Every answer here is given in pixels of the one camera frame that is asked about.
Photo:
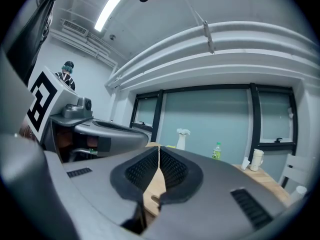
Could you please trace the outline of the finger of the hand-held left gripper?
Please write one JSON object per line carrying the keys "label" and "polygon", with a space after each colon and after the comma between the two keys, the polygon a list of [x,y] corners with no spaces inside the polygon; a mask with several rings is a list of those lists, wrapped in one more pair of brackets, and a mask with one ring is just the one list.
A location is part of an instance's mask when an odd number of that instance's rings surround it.
{"label": "finger of the hand-held left gripper", "polygon": [[83,122],[73,128],[73,155],[111,157],[144,148],[149,137],[112,122]]}

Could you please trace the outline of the person's left hand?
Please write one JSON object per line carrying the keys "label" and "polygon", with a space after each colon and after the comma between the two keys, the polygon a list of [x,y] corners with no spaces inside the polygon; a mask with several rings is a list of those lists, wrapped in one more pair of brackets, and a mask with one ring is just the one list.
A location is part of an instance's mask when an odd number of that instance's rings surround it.
{"label": "person's left hand", "polygon": [[72,145],[80,147],[97,148],[97,136],[74,133],[70,128],[61,128],[56,134],[57,146],[59,149],[66,148]]}

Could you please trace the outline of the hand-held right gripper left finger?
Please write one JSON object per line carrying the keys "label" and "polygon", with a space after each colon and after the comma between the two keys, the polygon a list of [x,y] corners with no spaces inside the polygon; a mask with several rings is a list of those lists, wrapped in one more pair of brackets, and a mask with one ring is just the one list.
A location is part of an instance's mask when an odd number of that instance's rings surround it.
{"label": "hand-held right gripper left finger", "polygon": [[146,224],[143,194],[157,169],[159,150],[61,163],[45,153],[55,190],[80,240],[154,240]]}

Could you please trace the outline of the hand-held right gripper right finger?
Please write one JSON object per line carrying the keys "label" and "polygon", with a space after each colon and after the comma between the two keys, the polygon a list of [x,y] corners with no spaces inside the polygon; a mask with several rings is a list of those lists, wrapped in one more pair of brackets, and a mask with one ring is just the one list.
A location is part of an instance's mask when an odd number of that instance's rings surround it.
{"label": "hand-held right gripper right finger", "polygon": [[161,147],[160,170],[166,191],[143,233],[148,240],[240,240],[285,210],[270,190],[223,161]]}

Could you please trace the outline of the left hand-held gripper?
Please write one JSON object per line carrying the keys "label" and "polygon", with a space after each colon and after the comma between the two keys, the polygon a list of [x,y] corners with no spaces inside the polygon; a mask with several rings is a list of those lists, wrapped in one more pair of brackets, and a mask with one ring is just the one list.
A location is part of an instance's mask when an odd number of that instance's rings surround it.
{"label": "left hand-held gripper", "polygon": [[93,130],[143,134],[114,122],[93,119],[92,101],[78,96],[46,66],[32,73],[28,90],[34,96],[26,115],[30,130],[44,150],[56,153],[60,159],[58,128],[72,133],[75,126],[92,119]]}

